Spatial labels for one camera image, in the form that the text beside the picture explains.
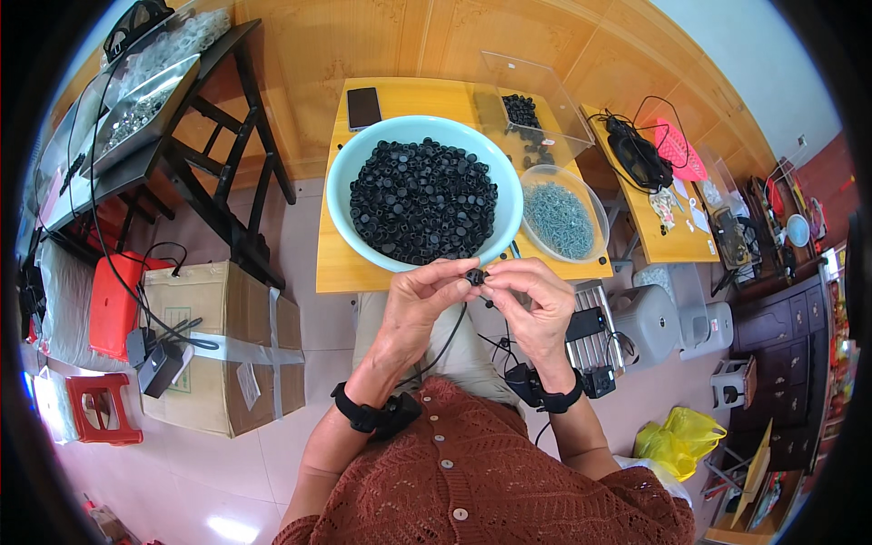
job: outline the dark wooden cabinet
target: dark wooden cabinet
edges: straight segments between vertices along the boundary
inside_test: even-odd
[[[819,276],[733,311],[733,356],[757,358],[757,391],[730,414],[727,445],[751,457],[773,421],[769,471],[811,467],[825,411],[829,337]]]

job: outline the cardboard box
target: cardboard box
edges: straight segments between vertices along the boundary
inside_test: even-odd
[[[151,270],[143,281],[149,308],[164,324],[175,326],[183,319],[201,317],[202,324],[194,331],[271,346],[269,288],[238,265],[191,265],[183,267],[178,278],[171,272]],[[276,301],[276,328],[279,348],[301,350],[300,310],[283,297]],[[142,410],[169,424],[225,437],[250,432],[274,419],[273,366],[262,363],[194,356],[159,399],[141,396]],[[279,367],[284,414],[305,405],[304,367]]]

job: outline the hand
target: hand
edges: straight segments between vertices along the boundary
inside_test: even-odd
[[[565,338],[576,310],[575,291],[539,258],[510,259],[487,267],[482,293],[494,301],[530,357],[547,392],[569,392],[576,378],[566,359]],[[509,289],[533,299],[526,311]]]
[[[463,276],[479,258],[437,259],[391,279],[385,317],[367,356],[402,374],[424,355],[433,322],[449,306],[464,300],[470,284]]]

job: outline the pink plastic basket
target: pink plastic basket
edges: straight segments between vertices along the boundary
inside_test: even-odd
[[[690,148],[690,153],[687,153],[685,136],[666,119],[657,118],[657,127],[654,129],[654,146],[658,147],[657,152],[660,157],[672,162],[672,173],[681,180],[701,181],[708,179],[703,161],[699,160],[699,155],[693,150],[693,146],[687,144],[687,148]],[[675,165],[684,165],[685,158],[687,165],[676,168]]]

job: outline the tiled floor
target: tiled floor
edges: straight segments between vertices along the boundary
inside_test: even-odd
[[[275,536],[293,493],[306,438],[330,406],[332,388],[351,372],[354,296],[315,293],[322,187],[323,180],[299,181],[293,207],[286,206],[277,187],[272,187],[262,219],[271,262],[288,282],[284,295],[296,301],[302,312],[307,402],[303,409],[236,439],[224,439],[143,416],[136,391],[127,388],[126,407],[134,425],[144,431],[143,443],[121,448],[78,442],[57,446],[72,489],[98,505],[108,505],[144,542],[269,543]],[[245,221],[253,199],[252,191],[234,192],[230,206]],[[614,255],[622,249],[623,237],[612,239]],[[160,219],[154,231],[140,229],[135,245],[147,248],[151,240],[184,244],[189,263],[229,257],[227,247],[190,209],[177,211],[175,221]],[[628,287],[630,272],[625,269],[607,279],[607,290]],[[699,272],[705,291],[712,274],[715,278],[720,274],[707,265],[700,265]],[[505,335],[499,311],[486,309],[479,300],[471,303],[470,314],[483,335],[494,341]],[[639,428],[650,420],[662,423],[673,406],[711,413],[708,380],[724,355],[682,362],[673,352],[654,368],[630,370],[618,380],[615,392],[592,401],[613,452],[630,456]],[[501,367],[499,355],[497,363]],[[51,366],[63,374],[78,373],[57,362]],[[726,419],[728,413],[717,417]],[[531,438],[546,421],[544,413],[527,412]],[[540,447],[556,455],[550,430],[542,435]],[[700,469],[685,482],[691,496],[698,498],[706,473]],[[699,533],[714,506],[696,499],[694,507]]]

